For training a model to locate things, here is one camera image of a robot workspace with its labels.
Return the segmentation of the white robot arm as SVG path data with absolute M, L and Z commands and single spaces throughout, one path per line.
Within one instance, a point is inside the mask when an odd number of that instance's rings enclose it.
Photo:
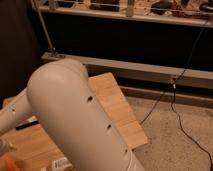
M 27 87 L 0 110 L 0 136 L 32 115 L 77 171 L 145 171 L 77 60 L 62 59 L 38 68 Z

